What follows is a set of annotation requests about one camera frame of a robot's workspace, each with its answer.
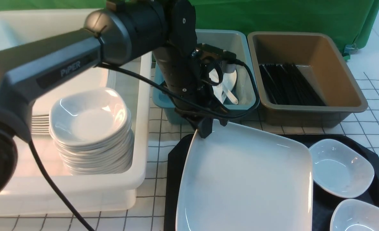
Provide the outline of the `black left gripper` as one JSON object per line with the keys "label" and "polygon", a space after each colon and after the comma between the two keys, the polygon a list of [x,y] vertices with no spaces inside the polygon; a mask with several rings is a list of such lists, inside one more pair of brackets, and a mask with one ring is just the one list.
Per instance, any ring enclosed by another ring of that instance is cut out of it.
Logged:
{"label": "black left gripper", "polygon": [[185,120],[201,138],[212,133],[213,119],[219,118],[221,126],[229,123],[229,110],[216,98],[213,86],[223,80],[221,68],[214,64],[211,71],[195,57],[196,46],[183,53],[172,45],[165,45],[153,51],[164,82],[170,92],[175,108],[185,115]]}

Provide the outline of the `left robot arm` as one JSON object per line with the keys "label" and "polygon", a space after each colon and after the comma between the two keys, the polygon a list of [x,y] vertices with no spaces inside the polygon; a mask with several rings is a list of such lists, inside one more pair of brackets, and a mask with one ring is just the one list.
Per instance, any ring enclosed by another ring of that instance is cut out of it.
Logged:
{"label": "left robot arm", "polygon": [[192,125],[206,118],[228,120],[215,97],[209,72],[223,58],[218,49],[201,50],[195,7],[188,0],[108,0],[91,12],[81,29],[0,51],[0,192],[16,169],[15,136],[33,145],[31,115],[35,101],[93,68],[120,66],[153,52],[166,75],[175,111]]}

